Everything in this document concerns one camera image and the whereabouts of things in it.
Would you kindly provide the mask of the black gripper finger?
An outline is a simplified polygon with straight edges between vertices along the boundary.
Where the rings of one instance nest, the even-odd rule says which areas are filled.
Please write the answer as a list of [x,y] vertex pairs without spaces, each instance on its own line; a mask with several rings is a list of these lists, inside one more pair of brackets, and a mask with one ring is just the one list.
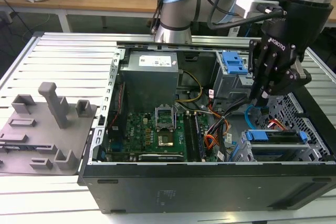
[[266,77],[256,93],[256,106],[266,106],[270,96],[283,96],[311,82],[311,74],[296,61],[283,73],[274,73]]
[[277,49],[271,42],[257,39],[249,41],[248,72],[253,78],[250,100],[264,100],[270,95],[270,82],[277,57]]

